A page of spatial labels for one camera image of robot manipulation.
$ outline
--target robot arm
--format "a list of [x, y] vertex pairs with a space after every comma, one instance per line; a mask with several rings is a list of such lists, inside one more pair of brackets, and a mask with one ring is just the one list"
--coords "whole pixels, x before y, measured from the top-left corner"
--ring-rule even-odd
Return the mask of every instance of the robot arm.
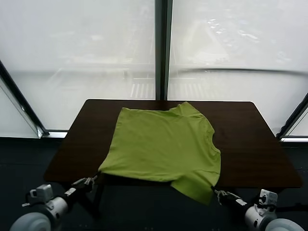
[[244, 216], [251, 231], [304, 231], [299, 225], [287, 219], [278, 219], [275, 213], [278, 195], [262, 189], [256, 203], [247, 203], [241, 197], [212, 187], [220, 205], [234, 209]]
[[38, 212], [20, 217], [10, 231], [59, 231], [64, 215], [72, 209], [81, 194], [92, 191], [96, 179], [97, 175], [79, 179], [63, 195], [56, 197], [50, 184], [31, 190], [26, 194], [26, 203], [22, 206], [34, 206]]

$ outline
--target table top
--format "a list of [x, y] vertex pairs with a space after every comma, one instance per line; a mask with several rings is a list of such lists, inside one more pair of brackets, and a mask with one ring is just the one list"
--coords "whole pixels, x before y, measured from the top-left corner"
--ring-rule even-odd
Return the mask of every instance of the table top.
[[[169, 110], [182, 101], [87, 100], [45, 172], [44, 179], [68, 183], [91, 177], [106, 158], [122, 107]], [[212, 124], [214, 145], [221, 151], [217, 186], [296, 188], [301, 178], [263, 117], [251, 102], [190, 101]], [[159, 183], [109, 176], [105, 183]]]

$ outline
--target glass pane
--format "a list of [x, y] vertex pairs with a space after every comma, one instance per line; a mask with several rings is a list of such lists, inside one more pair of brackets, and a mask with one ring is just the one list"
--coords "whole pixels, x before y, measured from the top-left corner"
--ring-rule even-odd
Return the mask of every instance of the glass pane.
[[288, 131], [287, 136], [305, 136], [308, 138], [308, 109]]
[[47, 129], [86, 99], [154, 99], [154, 0], [3, 0], [0, 59]]
[[37, 138], [0, 87], [0, 137]]
[[252, 101], [274, 134], [307, 93], [308, 2], [173, 1], [169, 100]]

